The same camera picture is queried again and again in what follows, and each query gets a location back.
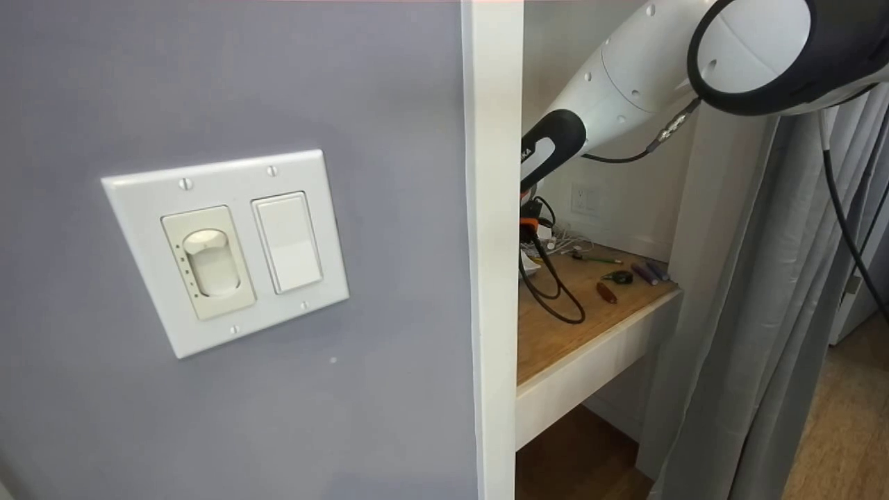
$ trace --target gray curtain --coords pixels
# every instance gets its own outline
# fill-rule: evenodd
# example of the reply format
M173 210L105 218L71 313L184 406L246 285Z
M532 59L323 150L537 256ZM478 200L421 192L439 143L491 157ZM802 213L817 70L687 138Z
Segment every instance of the gray curtain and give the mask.
M857 224L884 163L867 168L889 92L881 87L828 118L838 196ZM780 496L828 350L850 256L818 157L823 117L784 118L743 243L655 500Z

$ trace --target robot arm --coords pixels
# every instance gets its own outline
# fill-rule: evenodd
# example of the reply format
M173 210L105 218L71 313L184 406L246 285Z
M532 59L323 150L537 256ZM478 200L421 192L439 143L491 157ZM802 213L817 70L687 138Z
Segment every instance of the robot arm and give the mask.
M799 113L885 80L889 0L649 0L521 135L521 192L684 93Z

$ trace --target wooden shelf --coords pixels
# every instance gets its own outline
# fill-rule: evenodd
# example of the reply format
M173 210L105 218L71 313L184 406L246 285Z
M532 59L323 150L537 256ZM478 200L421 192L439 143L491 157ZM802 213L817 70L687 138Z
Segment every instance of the wooden shelf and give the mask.
M587 321L559 321L521 285L517 449L652 350L655 339L673 327L680 298L675 284L649 285L637 278L631 285L607 284L616 303L599 300L593 285L607 271L638 263L637 256L620 256L620 263L573 259L553 263L582 303ZM553 289L543 271L532 280Z

